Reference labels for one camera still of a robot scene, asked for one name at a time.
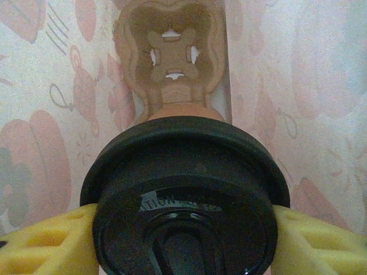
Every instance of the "pink fabric background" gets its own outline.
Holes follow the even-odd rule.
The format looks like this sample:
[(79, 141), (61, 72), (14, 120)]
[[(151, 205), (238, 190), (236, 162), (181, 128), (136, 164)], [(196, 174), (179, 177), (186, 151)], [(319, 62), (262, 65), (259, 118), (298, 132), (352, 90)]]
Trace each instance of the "pink fabric background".
[[(126, 2), (0, 1), (0, 235), (77, 207), (133, 121), (112, 40)], [(225, 11), (233, 124), (271, 152), (292, 208), (367, 235), (367, 0)]]

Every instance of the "tan plastic mold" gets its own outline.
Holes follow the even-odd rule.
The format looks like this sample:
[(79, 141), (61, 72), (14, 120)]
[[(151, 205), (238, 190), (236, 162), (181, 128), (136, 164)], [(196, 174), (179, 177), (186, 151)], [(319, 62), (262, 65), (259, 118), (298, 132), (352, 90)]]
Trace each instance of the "tan plastic mold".
[[(124, 79), (143, 100), (136, 123), (175, 103), (211, 108), (225, 67), (223, 11), (211, 0), (132, 0), (115, 22)], [(162, 37), (168, 30), (180, 36)], [(195, 63), (191, 47), (199, 51)], [(151, 51), (155, 53), (155, 64)], [(167, 77), (182, 73), (176, 80)]]

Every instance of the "black lid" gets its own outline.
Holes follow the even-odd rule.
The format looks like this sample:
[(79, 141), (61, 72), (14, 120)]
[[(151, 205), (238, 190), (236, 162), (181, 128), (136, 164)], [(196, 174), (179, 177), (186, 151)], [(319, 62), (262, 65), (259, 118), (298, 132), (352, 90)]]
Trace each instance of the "black lid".
[(85, 178), (99, 203), (97, 257), (108, 274), (263, 274), (276, 248), (271, 204), (289, 207), (282, 173), (242, 130), (166, 117), (111, 141)]

